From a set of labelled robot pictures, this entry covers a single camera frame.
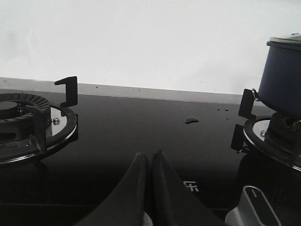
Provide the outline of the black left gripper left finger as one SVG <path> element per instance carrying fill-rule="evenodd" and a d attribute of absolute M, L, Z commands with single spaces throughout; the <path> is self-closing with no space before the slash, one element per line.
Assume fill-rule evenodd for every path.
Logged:
<path fill-rule="evenodd" d="M 130 168 L 111 194 L 78 226 L 141 226 L 144 216 L 148 160 L 137 153 Z"/>

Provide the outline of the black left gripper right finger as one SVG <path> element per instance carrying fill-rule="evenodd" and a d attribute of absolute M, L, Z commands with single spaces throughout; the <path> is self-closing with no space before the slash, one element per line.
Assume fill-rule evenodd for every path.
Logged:
<path fill-rule="evenodd" d="M 152 161 L 159 226 L 223 226 L 214 213 L 188 191 L 162 151 Z"/>

